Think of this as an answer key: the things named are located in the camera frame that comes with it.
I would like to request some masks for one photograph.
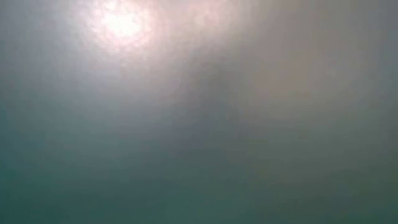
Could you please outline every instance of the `bright spot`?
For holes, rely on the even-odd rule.
[[[153,8],[128,0],[92,0],[82,3],[86,28],[110,52],[142,50],[154,38]]]

